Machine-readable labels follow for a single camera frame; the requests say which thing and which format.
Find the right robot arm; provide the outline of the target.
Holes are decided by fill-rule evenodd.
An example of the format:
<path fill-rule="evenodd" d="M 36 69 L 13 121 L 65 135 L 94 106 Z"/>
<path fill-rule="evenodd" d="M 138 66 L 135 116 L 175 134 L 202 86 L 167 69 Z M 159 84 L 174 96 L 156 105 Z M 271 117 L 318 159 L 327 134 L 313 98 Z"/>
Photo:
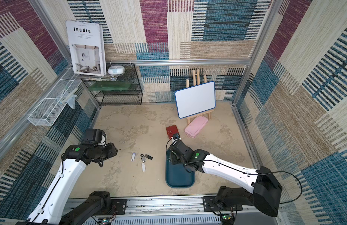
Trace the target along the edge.
<path fill-rule="evenodd" d="M 283 186 L 275 177 L 276 172 L 261 166 L 246 168 L 220 159 L 208 151 L 192 150 L 181 139 L 171 139 L 166 144 L 166 157 L 175 165 L 182 165 L 188 173 L 200 172 L 221 177 L 237 188 L 221 186 L 215 197 L 221 210 L 236 205 L 254 206 L 261 213 L 277 217 L 283 202 Z"/>

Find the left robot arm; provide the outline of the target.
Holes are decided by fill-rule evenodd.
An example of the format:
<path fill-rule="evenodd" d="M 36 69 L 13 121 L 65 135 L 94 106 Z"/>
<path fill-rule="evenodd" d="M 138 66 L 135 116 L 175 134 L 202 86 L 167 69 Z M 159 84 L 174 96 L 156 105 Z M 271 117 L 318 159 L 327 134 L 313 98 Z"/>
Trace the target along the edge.
<path fill-rule="evenodd" d="M 112 142 L 107 142 L 101 129 L 87 129 L 80 144 L 70 145 L 61 155 L 60 168 L 50 187 L 24 225 L 82 225 L 96 213 L 111 213 L 112 203 L 107 191 L 94 191 L 67 214 L 63 210 L 74 186 L 90 163 L 103 167 L 104 161 L 117 155 Z"/>

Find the teal storage tray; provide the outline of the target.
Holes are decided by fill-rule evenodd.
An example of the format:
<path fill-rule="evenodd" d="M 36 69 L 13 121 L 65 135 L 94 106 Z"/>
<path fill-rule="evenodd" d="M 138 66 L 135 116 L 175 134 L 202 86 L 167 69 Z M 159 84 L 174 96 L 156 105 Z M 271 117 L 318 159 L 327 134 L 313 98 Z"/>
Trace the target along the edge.
<path fill-rule="evenodd" d="M 173 165 L 170 151 L 166 151 L 166 183 L 171 188 L 190 188 L 196 180 L 193 172 L 187 172 L 183 164 Z"/>

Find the black usb flash drive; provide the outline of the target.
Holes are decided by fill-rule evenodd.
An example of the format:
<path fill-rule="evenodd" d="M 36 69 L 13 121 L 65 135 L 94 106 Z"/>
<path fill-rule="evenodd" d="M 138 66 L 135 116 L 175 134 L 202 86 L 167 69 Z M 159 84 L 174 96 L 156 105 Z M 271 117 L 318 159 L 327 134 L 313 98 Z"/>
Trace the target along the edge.
<path fill-rule="evenodd" d="M 150 155 L 148 155 L 148 154 L 145 154 L 144 156 L 145 156 L 145 158 L 147 158 L 147 159 L 153 160 L 153 157 L 150 156 Z"/>

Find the silver swivel usb drive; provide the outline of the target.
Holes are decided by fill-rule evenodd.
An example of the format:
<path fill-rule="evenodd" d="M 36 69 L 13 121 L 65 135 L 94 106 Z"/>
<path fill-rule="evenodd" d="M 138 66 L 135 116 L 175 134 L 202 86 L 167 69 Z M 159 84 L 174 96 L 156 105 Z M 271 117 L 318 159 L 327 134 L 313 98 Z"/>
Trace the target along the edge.
<path fill-rule="evenodd" d="M 142 162 L 145 163 L 146 162 L 145 156 L 143 154 L 141 154 L 140 157 L 141 157 Z"/>

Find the white blue usb drive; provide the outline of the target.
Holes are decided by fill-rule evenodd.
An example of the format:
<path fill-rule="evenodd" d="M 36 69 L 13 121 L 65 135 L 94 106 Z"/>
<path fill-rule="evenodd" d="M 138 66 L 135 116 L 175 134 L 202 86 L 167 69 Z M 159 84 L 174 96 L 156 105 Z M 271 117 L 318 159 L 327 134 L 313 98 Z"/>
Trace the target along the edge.
<path fill-rule="evenodd" d="M 131 162 L 135 161 L 136 153 L 132 153 Z"/>

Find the red leather wallet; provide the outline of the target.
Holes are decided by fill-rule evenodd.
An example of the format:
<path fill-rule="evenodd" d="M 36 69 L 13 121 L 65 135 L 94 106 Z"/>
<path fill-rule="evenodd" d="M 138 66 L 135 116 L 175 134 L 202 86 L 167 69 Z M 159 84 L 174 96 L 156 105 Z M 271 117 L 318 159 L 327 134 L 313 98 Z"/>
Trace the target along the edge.
<path fill-rule="evenodd" d="M 175 139 L 177 135 L 180 135 L 176 125 L 166 127 L 166 133 L 169 139 Z"/>

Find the pink plastic case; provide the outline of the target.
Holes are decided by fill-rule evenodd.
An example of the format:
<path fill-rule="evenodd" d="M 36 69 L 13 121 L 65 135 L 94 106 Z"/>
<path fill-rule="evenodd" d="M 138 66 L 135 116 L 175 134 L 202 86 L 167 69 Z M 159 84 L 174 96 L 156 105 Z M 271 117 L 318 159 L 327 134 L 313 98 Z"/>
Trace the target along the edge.
<path fill-rule="evenodd" d="M 191 138 L 197 137 L 201 130 L 206 126 L 209 119 L 205 116 L 196 117 L 185 129 L 184 132 Z"/>

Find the green board on shelf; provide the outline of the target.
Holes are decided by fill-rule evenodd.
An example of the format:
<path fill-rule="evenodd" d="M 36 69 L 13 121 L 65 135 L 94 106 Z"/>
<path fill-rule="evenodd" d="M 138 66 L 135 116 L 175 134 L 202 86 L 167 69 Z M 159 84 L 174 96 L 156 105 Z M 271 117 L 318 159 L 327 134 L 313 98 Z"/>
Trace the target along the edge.
<path fill-rule="evenodd" d="M 130 82 L 97 81 L 88 89 L 90 91 L 127 91 L 131 85 Z"/>

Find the blue framed whiteboard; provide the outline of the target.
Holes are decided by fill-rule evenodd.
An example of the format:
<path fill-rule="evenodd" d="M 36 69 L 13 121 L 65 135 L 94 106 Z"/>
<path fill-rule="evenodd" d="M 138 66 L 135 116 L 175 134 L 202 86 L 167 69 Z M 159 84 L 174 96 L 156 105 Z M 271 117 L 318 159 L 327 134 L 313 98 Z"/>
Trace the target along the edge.
<path fill-rule="evenodd" d="M 207 112 L 216 107 L 215 82 L 176 91 L 174 96 L 180 119 Z"/>

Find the white round device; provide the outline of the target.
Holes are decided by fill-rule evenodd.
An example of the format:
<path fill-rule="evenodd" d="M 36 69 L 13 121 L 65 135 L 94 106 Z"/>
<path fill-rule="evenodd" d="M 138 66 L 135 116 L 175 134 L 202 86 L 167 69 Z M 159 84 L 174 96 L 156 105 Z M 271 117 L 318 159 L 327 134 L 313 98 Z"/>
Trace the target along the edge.
<path fill-rule="evenodd" d="M 108 68 L 107 73 L 111 76 L 121 76 L 125 73 L 125 67 L 122 65 L 113 65 Z"/>

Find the Inedia magazine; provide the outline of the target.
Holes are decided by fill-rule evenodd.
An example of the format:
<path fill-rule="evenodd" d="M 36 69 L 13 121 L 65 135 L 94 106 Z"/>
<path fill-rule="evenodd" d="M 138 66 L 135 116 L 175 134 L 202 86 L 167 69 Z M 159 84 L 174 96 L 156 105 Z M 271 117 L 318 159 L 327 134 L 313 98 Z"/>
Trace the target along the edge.
<path fill-rule="evenodd" d="M 75 74 L 106 75 L 103 27 L 98 23 L 66 21 L 72 68 Z"/>

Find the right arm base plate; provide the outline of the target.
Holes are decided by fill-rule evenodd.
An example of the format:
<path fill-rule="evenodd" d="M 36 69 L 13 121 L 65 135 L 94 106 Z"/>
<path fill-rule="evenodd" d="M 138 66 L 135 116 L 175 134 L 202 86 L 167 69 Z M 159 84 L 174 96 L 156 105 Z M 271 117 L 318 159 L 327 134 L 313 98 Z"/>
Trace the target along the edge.
<path fill-rule="evenodd" d="M 229 206 L 222 201 L 216 201 L 215 196 L 202 197 L 203 207 L 205 212 L 225 212 L 225 211 L 242 211 L 242 205 Z"/>

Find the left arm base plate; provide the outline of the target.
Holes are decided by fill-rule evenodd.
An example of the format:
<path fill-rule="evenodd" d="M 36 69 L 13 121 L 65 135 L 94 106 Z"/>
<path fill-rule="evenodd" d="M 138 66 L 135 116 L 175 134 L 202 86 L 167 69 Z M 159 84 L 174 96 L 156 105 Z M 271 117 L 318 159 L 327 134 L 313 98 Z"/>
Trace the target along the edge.
<path fill-rule="evenodd" d="M 103 216 L 103 215 L 124 215 L 126 212 L 127 199 L 112 199 L 110 206 L 105 209 L 94 213 L 94 216 Z"/>

